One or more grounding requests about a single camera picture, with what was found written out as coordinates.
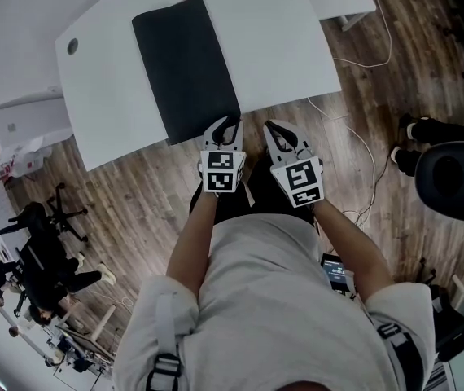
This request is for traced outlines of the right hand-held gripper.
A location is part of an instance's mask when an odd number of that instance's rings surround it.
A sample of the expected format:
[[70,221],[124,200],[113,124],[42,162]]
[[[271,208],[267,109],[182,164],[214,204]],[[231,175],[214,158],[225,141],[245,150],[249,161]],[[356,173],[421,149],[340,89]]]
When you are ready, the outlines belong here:
[[294,208],[325,199],[322,161],[312,153],[306,133],[281,120],[263,126],[266,147],[273,162],[271,174]]

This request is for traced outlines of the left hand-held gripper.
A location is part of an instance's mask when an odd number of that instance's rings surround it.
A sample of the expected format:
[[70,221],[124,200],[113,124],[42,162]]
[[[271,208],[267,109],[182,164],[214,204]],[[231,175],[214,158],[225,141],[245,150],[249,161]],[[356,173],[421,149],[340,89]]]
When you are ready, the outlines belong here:
[[243,122],[228,126],[224,116],[203,134],[200,152],[203,190],[207,193],[234,193],[242,179],[247,154],[243,150]]

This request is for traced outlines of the red and black desk mat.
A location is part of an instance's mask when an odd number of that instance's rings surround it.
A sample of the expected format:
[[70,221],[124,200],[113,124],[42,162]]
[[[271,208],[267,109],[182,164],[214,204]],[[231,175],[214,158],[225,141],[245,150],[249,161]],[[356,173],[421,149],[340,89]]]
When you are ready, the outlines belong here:
[[142,13],[132,26],[169,143],[199,137],[223,117],[240,116],[204,0]]

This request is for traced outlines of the person's left forearm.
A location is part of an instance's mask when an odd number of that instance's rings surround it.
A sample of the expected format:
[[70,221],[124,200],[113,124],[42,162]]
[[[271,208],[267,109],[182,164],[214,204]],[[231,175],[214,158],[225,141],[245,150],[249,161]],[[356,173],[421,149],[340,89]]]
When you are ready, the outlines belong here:
[[166,275],[190,290],[196,298],[207,268],[217,197],[203,192],[176,242]]

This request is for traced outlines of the person's right forearm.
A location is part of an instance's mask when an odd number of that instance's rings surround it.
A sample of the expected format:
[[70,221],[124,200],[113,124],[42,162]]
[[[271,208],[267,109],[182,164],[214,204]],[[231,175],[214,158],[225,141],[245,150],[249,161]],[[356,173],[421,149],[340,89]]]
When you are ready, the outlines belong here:
[[354,285],[364,302],[394,284],[383,254],[359,227],[328,200],[315,203],[313,211],[344,268],[352,272]]

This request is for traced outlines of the person's black trousers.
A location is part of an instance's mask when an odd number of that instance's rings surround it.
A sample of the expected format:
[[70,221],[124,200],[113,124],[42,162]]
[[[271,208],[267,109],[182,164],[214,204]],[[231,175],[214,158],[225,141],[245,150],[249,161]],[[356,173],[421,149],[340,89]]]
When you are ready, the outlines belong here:
[[204,185],[200,183],[190,202],[190,216],[183,231],[209,232],[217,223],[230,219],[239,219],[252,226],[270,225],[288,230],[313,226],[316,218],[323,218],[330,204],[320,200],[293,207],[271,174],[271,165],[266,156],[258,160],[247,183],[241,182],[234,193],[204,194]]

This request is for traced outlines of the black device with screen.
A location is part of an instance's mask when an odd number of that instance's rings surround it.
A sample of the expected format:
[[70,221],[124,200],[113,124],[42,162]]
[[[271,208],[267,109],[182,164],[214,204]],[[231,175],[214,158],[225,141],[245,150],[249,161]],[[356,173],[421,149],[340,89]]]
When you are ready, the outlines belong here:
[[344,264],[338,256],[324,253],[321,259],[321,267],[326,272],[334,291],[346,297],[353,297],[355,292],[354,283],[352,278],[347,276]]

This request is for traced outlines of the person's grey shirt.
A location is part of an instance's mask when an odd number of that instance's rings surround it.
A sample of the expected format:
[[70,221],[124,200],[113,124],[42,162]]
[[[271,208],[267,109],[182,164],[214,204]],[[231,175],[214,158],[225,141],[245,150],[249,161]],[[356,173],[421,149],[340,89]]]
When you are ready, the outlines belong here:
[[154,368],[171,354],[181,391],[422,391],[435,359],[428,287],[394,284],[359,305],[332,289],[320,253],[311,226],[216,225],[198,298],[166,276],[143,283],[115,390],[170,384]]

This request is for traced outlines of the wooden legged desk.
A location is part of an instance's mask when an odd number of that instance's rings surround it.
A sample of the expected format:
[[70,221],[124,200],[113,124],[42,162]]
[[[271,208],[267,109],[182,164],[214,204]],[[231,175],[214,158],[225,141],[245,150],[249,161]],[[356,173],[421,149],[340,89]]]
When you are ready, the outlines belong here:
[[92,371],[98,377],[109,378],[112,374],[115,356],[104,349],[98,343],[98,339],[116,307],[111,305],[95,329],[87,333],[77,332],[68,325],[68,320],[77,307],[78,303],[73,305],[55,324],[44,327],[49,336],[46,343],[53,351],[52,356],[44,356],[45,364],[50,368],[59,368],[65,363],[78,373]]

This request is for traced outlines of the black bag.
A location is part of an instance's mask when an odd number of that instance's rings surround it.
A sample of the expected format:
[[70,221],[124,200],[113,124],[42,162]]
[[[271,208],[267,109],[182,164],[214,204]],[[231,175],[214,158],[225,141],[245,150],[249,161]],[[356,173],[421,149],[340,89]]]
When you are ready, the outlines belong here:
[[464,316],[452,307],[445,288],[431,285],[430,290],[436,352],[441,362],[449,362],[464,351]]

